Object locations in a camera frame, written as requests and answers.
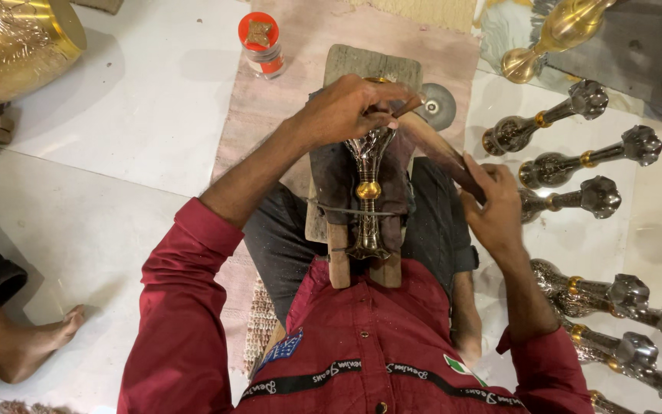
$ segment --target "gold vase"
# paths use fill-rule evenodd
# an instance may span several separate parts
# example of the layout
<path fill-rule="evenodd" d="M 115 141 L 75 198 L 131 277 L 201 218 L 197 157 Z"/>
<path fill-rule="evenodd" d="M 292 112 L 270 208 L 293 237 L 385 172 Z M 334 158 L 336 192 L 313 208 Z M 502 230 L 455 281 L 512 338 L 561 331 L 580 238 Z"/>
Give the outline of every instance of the gold vase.
<path fill-rule="evenodd" d="M 591 39 L 602 26 L 607 7 L 616 0 L 563 0 L 548 14 L 541 38 L 532 48 L 512 49 L 502 56 L 502 75 L 515 83 L 528 83 L 538 58 L 546 52 L 563 52 Z"/>
<path fill-rule="evenodd" d="M 68 0 L 0 0 L 0 103 L 49 83 L 84 50 Z"/>

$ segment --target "hand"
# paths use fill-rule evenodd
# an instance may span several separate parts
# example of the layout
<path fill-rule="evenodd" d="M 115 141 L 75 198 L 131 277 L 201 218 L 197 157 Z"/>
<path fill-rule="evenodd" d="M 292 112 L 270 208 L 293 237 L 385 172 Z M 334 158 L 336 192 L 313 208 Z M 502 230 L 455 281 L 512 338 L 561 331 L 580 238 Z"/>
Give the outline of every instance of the hand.
<path fill-rule="evenodd" d="M 416 93 L 404 83 L 373 83 L 355 74 L 347 74 L 311 99 L 294 116 L 283 122 L 286 131 L 299 139 L 300 145 L 312 150 L 321 145 L 362 137 L 378 127 L 397 128 L 397 119 L 387 112 L 364 116 L 370 106 L 387 101 L 408 101 Z"/>
<path fill-rule="evenodd" d="M 464 162 L 487 197 L 484 207 L 480 208 L 473 195 L 461 192 L 464 215 L 474 236 L 498 262 L 520 258 L 525 248 L 520 224 L 520 194 L 515 177 L 507 166 L 479 165 L 468 153 L 464 153 Z"/>

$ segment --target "floor tile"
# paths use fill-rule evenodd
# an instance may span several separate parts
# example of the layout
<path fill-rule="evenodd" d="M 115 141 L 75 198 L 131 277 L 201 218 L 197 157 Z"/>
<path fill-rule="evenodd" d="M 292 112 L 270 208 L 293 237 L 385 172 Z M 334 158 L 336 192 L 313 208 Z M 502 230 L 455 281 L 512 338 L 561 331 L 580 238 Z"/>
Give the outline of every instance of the floor tile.
<path fill-rule="evenodd" d="M 235 0 L 74 6 L 88 50 L 17 99 L 9 146 L 69 166 L 193 196 L 207 186 L 241 53 Z"/>
<path fill-rule="evenodd" d="M 27 381 L 0 399 L 115 407 L 137 335 L 141 266 L 187 197 L 10 151 L 0 152 L 0 253 L 29 272 L 6 310 L 56 322 L 76 304 L 87 321 Z"/>

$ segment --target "shirt sleeve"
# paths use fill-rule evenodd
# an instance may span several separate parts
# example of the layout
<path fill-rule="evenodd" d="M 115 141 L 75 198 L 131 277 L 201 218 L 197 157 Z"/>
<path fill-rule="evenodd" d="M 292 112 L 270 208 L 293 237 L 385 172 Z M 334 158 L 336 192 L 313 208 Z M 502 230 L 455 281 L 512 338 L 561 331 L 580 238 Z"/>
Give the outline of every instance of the shirt sleeve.
<path fill-rule="evenodd" d="M 518 345 L 510 345 L 506 329 L 497 352 L 508 349 L 517 372 L 515 396 L 528 411 L 594 414 L 576 349 L 563 328 Z"/>
<path fill-rule="evenodd" d="M 120 414 L 232 409 L 219 320 L 226 291 L 214 276 L 243 237 L 196 198 L 176 214 L 142 268 L 139 333 L 124 367 Z"/>

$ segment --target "pink mat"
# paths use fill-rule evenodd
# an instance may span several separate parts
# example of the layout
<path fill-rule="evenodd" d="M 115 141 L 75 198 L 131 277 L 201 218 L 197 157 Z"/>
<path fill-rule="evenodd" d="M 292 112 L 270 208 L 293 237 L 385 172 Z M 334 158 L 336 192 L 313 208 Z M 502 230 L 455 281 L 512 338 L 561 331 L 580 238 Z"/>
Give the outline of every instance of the pink mat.
<path fill-rule="evenodd" d="M 470 34 L 427 28 L 407 18 L 369 6 L 334 0 L 255 0 L 253 11 L 270 14 L 280 26 L 287 71 L 274 80 L 256 78 L 242 59 L 229 103 L 212 180 L 237 164 L 259 141 L 308 100 L 323 84 L 326 55 L 334 43 L 415 59 L 424 82 L 445 86 L 457 104 L 456 119 L 441 135 L 457 150 L 464 147 L 464 122 L 469 111 L 472 79 L 479 58 L 479 40 Z M 310 164 L 301 158 L 283 177 L 295 194 L 308 195 Z M 244 243 L 226 261 L 216 280 L 228 298 L 221 321 L 226 330 L 229 369 L 242 369 L 244 342 L 257 270 Z"/>

